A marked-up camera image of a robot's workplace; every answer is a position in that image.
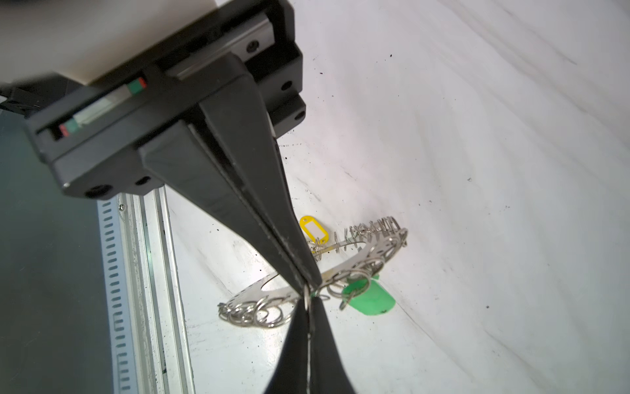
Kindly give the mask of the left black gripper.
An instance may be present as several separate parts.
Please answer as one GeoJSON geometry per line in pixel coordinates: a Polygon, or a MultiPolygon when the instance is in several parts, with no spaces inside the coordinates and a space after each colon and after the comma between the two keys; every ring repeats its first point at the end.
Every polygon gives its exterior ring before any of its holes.
{"type": "Polygon", "coordinates": [[[302,88],[291,4],[232,1],[33,114],[26,132],[65,195],[109,200],[145,195],[163,182],[248,241],[302,292],[323,278],[272,135],[272,125],[283,136],[305,119],[302,88]],[[249,75],[218,90],[229,65],[249,75]],[[202,100],[235,177],[178,121],[202,100]]]}

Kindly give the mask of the round metal key organizer disc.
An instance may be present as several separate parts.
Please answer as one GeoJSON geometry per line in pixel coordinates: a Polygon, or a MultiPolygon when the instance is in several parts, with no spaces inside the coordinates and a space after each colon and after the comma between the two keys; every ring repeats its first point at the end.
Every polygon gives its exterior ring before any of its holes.
{"type": "MultiPolygon", "coordinates": [[[[407,246],[409,231],[393,218],[379,218],[346,228],[342,238],[335,237],[327,245],[311,244],[315,261],[331,253],[346,259],[335,265],[321,267],[322,284],[311,291],[323,300],[339,300],[343,310],[351,300],[366,293],[387,264],[407,246]]],[[[269,274],[230,300],[218,305],[221,320],[241,328],[278,328],[290,322],[302,296],[291,286],[269,283],[281,276],[269,274]]]]}

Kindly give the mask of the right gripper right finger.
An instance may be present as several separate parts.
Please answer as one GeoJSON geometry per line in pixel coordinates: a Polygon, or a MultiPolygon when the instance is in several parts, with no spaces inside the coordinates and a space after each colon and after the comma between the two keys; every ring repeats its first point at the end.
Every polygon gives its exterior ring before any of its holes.
{"type": "Polygon", "coordinates": [[[355,393],[336,347],[323,301],[310,299],[308,308],[310,334],[310,393],[355,393]]]}

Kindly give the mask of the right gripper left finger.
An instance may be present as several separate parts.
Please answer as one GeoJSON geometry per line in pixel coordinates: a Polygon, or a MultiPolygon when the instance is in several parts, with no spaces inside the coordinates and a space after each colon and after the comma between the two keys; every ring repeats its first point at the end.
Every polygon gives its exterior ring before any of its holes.
{"type": "Polygon", "coordinates": [[[305,394],[308,387],[308,314],[299,300],[265,394],[305,394]]]}

